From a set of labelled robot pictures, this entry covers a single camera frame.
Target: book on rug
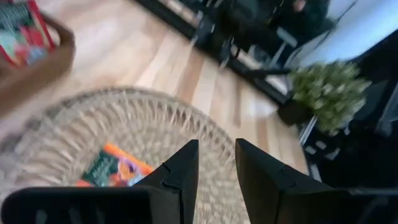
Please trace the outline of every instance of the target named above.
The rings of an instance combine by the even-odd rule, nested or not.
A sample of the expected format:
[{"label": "book on rug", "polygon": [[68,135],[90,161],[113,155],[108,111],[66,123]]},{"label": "book on rug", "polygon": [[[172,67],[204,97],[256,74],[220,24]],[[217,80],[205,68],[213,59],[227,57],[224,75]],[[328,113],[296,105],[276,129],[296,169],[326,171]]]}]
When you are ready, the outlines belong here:
[{"label": "book on rug", "polygon": [[107,143],[76,183],[80,187],[131,187],[154,169]]}]

